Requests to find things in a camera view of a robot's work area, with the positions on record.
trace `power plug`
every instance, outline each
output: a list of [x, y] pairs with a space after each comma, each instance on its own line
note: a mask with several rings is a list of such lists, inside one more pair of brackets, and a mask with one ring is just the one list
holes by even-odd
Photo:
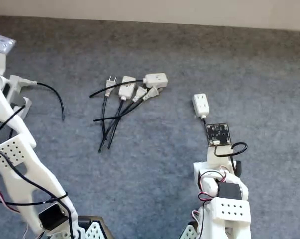
[[205, 118], [209, 114], [209, 105], [206, 94], [195, 94], [192, 98], [195, 114], [197, 117]]
[[147, 88], [155, 86], [158, 89], [167, 86], [168, 78], [166, 77], [165, 73], [147, 74], [143, 78], [143, 83]]
[[[135, 78], [130, 76], [123, 76], [122, 82], [135, 81]], [[120, 86], [119, 96], [122, 100], [129, 100], [132, 97], [135, 83]]]

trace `circuit board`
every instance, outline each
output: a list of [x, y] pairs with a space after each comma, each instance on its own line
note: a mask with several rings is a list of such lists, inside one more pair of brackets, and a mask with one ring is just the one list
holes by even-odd
[[227, 123], [208, 124], [206, 129], [209, 146], [231, 145]]

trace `white wall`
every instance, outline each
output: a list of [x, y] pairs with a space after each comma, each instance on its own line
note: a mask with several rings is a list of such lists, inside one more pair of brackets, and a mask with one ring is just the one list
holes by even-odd
[[0, 15], [300, 30], [300, 0], [0, 0]]

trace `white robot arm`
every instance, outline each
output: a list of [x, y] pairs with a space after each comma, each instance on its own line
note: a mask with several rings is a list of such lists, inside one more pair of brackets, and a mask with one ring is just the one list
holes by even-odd
[[[0, 36], [0, 39], [11, 39]], [[0, 73], [5, 69], [5, 55], [7, 51], [0, 51]], [[0, 74], [0, 130], [7, 124], [17, 132], [17, 136], [0, 144], [0, 174], [3, 177], [7, 192], [12, 199], [11, 203], [2, 201], [5, 205], [17, 207], [20, 213], [38, 238], [44, 233], [50, 238], [85, 239], [100, 238], [112, 239], [112, 235], [100, 217], [81, 216], [78, 214], [60, 185], [55, 175], [46, 168], [36, 153], [36, 141], [24, 124], [21, 112], [27, 107], [27, 101], [18, 108], [11, 107], [12, 94], [10, 90], [4, 94], [5, 85], [20, 92], [22, 85], [19, 77], [13, 76], [11, 80]], [[26, 172], [21, 173], [17, 167], [24, 165]], [[33, 192], [44, 191], [50, 197], [46, 202], [39, 204], [48, 205], [42, 212], [35, 208]]]
[[[209, 148], [207, 162], [194, 163], [194, 183], [202, 206], [192, 211], [193, 222], [180, 239], [251, 239], [248, 188], [240, 180], [241, 163], [233, 156], [243, 153], [247, 144], [231, 145], [227, 124], [206, 125], [209, 106], [205, 94], [193, 96], [196, 115], [206, 129]], [[245, 147], [234, 153], [234, 147]]]

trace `red wire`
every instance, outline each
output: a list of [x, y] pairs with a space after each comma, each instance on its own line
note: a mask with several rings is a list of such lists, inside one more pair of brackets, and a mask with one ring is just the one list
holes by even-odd
[[6, 204], [4, 195], [1, 193], [1, 191], [0, 191], [0, 199], [1, 199], [2, 203], [3, 203], [6, 207], [8, 207], [9, 209], [11, 209], [12, 211], [14, 211], [14, 212], [16, 212], [16, 213], [20, 213], [19, 210], [16, 210], [15, 208], [12, 208], [11, 206], [9, 206], [9, 205]]

